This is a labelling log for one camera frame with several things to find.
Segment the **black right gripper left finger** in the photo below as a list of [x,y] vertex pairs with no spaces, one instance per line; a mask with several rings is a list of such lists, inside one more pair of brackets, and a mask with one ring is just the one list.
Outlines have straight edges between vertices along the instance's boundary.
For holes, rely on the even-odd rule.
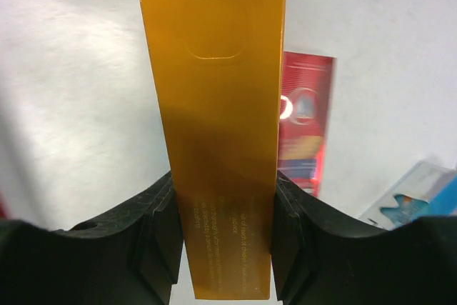
[[65,231],[1,221],[3,304],[168,304],[183,234],[170,174]]

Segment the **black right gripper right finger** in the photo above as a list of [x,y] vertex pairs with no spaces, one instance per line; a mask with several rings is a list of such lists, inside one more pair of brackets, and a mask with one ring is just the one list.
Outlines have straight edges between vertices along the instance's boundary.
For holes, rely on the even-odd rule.
[[456,218],[387,231],[307,194],[279,174],[271,259],[284,304],[454,304]]

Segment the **orange toothpaste box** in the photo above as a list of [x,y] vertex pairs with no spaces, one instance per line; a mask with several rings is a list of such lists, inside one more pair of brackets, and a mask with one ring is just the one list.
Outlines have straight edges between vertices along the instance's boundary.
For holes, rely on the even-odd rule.
[[285,0],[140,0],[194,294],[267,300]]

